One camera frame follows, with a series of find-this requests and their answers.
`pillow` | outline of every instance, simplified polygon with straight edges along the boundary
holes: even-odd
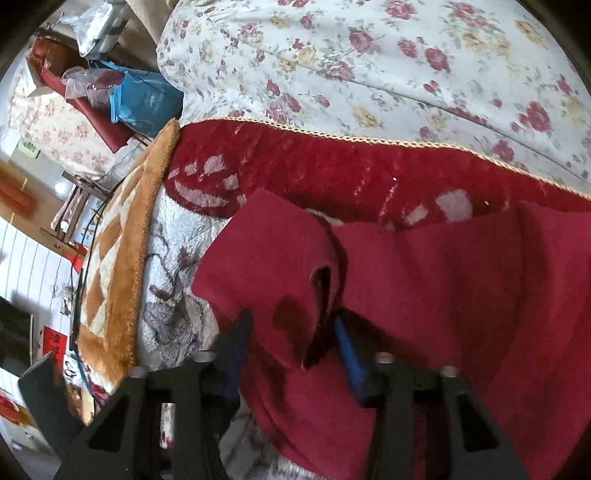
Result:
[[[27,97],[24,68],[23,63],[15,76],[8,126],[72,174],[97,180],[109,173],[121,156],[113,154],[86,117],[58,93]]]

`red decoration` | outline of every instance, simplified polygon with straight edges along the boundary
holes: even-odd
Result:
[[[60,371],[64,365],[67,336],[49,327],[43,327],[43,355],[53,352],[56,356],[57,367]]]

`tan blanket border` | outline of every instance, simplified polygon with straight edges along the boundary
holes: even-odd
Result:
[[[133,172],[144,163],[141,175],[137,175],[137,179],[131,179],[127,185],[122,184],[105,210],[106,215],[122,195],[127,197],[135,189],[135,197],[129,209],[127,222],[121,230],[121,243],[111,273],[106,298],[105,337],[101,338],[89,330],[93,321],[91,319],[89,326],[80,325],[78,339],[83,359],[113,385],[118,385],[135,364],[136,326],[142,296],[145,253],[150,237],[150,219],[179,132],[178,121],[171,120],[130,170]],[[130,188],[134,181],[135,188]],[[95,249],[105,240],[104,236],[109,235],[109,226],[101,230]],[[87,285],[86,289],[84,301],[88,301],[86,297],[90,285]]]

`floral bedspread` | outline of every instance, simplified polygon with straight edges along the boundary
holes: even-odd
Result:
[[[591,191],[591,97],[515,0],[181,0],[158,56],[182,124],[448,142]]]

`gold trim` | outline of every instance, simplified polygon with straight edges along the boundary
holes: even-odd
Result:
[[[513,165],[509,165],[501,160],[497,160],[496,158],[487,157],[486,155],[482,155],[481,153],[475,152],[470,150],[466,147],[460,147],[459,145],[453,145],[448,143],[440,143],[440,142],[411,142],[407,140],[386,140],[385,138],[374,138],[374,137],[349,137],[347,135],[338,135],[338,134],[327,134],[324,132],[318,132],[314,130],[304,130],[303,128],[299,127],[292,127],[291,125],[283,125],[283,124],[276,124],[274,122],[270,122],[268,120],[260,120],[256,118],[243,118],[240,116],[222,116],[222,117],[210,117],[210,118],[203,118],[194,124],[200,124],[203,122],[215,121],[215,120],[231,120],[233,122],[250,122],[253,124],[263,124],[268,125],[269,127],[276,128],[279,130],[286,130],[289,132],[295,132],[304,135],[311,135],[313,137],[321,137],[321,138],[329,138],[331,140],[344,140],[346,142],[353,142],[353,143],[367,143],[371,145],[396,145],[399,147],[407,147],[407,148],[451,148],[452,150],[459,150],[467,153],[471,153],[472,155],[477,156],[483,160],[489,161],[492,164],[496,165],[497,167],[505,168],[506,170],[512,171],[514,173],[519,173],[521,175],[526,175],[534,180],[541,181],[543,183],[547,183],[548,185],[552,185],[560,190],[565,190],[569,193],[573,193],[585,200],[591,202],[591,194],[580,192],[572,187],[567,187],[565,185],[561,185],[560,183],[545,179],[544,177],[540,177],[539,175],[534,175],[529,173],[528,171],[520,170]]]

